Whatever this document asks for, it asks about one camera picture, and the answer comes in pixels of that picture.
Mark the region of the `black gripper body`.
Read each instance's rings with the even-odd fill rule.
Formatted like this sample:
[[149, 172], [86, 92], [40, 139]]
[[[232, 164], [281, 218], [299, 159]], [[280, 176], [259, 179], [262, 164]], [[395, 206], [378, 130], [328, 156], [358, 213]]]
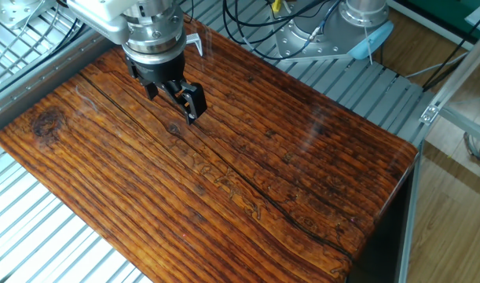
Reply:
[[174, 59], [158, 64], [145, 64], [125, 56], [126, 66], [132, 77], [149, 83], [182, 81], [185, 70], [185, 55], [180, 53]]

